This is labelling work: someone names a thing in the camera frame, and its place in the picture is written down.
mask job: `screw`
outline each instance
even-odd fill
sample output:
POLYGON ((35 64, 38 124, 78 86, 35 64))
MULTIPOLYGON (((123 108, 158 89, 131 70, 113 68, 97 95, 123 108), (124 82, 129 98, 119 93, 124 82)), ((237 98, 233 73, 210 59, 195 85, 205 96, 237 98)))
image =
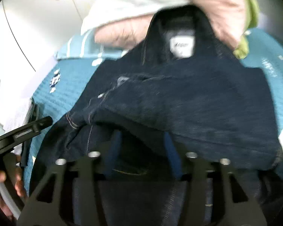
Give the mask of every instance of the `screw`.
POLYGON ((101 155, 101 153, 98 152, 98 151, 92 151, 92 152, 88 153, 88 156, 89 156, 90 158, 99 157, 100 155, 101 155))
POLYGON ((227 158, 220 159, 220 163, 223 165, 229 165, 231 161, 227 158))
POLYGON ((66 162, 67 162, 67 161, 66 161, 65 159, 57 159, 57 160, 55 161, 55 163, 56 163, 57 165, 59 165, 59 166, 65 165, 66 162))
POLYGON ((187 158, 197 158, 197 154, 195 152, 187 152, 186 157, 187 158))

